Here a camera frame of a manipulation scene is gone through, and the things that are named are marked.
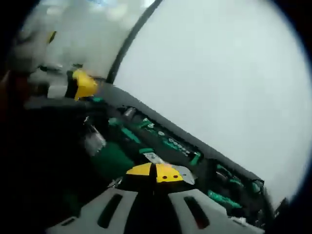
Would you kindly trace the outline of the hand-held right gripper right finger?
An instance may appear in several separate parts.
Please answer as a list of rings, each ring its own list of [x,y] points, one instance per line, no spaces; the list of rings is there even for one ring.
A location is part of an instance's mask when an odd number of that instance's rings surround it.
[[[227,214],[225,207],[195,188],[186,167],[156,164],[156,184],[169,200],[182,234],[263,234],[265,231]]]

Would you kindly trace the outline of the person's left hand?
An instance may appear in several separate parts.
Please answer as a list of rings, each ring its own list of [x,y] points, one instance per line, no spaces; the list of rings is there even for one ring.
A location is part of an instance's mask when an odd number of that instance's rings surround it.
[[[0,102],[24,103],[29,98],[29,72],[8,70],[0,80]]]

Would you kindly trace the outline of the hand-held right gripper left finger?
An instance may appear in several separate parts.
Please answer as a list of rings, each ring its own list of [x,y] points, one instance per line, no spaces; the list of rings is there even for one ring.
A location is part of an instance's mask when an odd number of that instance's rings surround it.
[[[138,192],[111,187],[70,217],[46,230],[47,234],[123,234]]]

